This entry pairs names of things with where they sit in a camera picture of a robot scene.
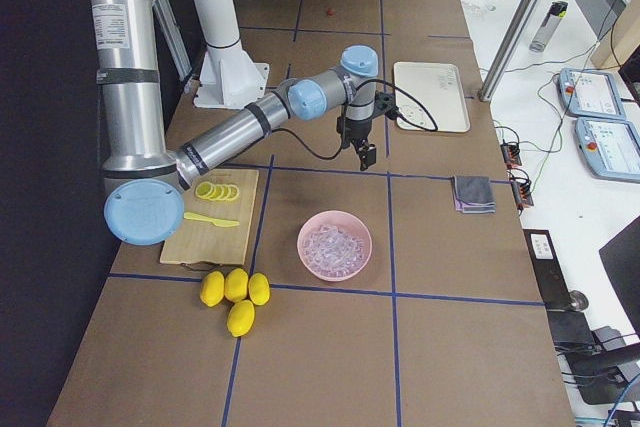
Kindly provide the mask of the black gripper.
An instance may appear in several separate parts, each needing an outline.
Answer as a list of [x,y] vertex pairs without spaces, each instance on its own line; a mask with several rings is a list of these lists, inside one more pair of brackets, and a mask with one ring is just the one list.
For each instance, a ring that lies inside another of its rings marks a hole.
[[391,93],[375,91],[368,103],[345,105],[344,113],[337,119],[338,151],[352,146],[359,158],[359,170],[366,171],[377,162],[377,147],[368,140],[373,120],[380,116],[395,120],[397,115],[396,98]]

